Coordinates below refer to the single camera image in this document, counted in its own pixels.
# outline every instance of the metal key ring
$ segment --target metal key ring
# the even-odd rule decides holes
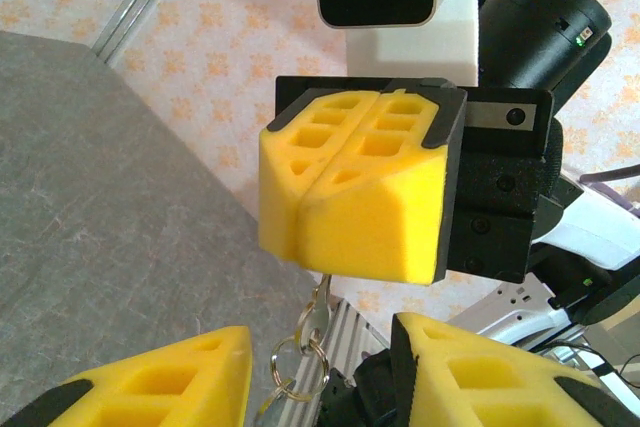
[[[315,340],[310,339],[309,347],[311,347],[311,350],[313,350],[313,352],[318,356],[318,360],[320,360],[320,363],[322,364],[322,381],[310,392],[294,392],[289,389],[288,385],[285,385],[285,383],[282,382],[280,372],[278,372],[278,366],[276,365],[280,349],[288,342],[295,343],[295,336],[292,335],[291,337],[282,339],[271,351],[271,361],[269,362],[271,377],[278,389],[282,389],[282,392],[284,392],[291,400],[295,400],[296,402],[309,402],[314,396],[322,392],[329,382],[329,360],[318,343]]]
[[[298,319],[295,343],[301,355],[309,355],[311,339],[322,345],[324,336],[331,323],[331,308],[329,307],[329,293],[331,290],[331,276],[323,275],[322,281],[313,289],[311,302],[307,304]]]
[[[286,395],[284,389],[286,389],[289,386],[295,387],[295,385],[296,385],[296,381],[295,380],[293,380],[293,379],[284,379],[284,382],[280,385],[280,387],[277,387],[276,390],[271,392],[269,397],[267,397],[267,400],[265,400],[262,403],[262,405],[258,409],[258,412],[256,412],[256,415],[253,418],[254,427],[262,426],[262,422],[263,422],[263,419],[265,418],[265,416],[269,415],[270,410],[273,409],[274,405],[279,400],[281,400],[281,396],[282,395]]]

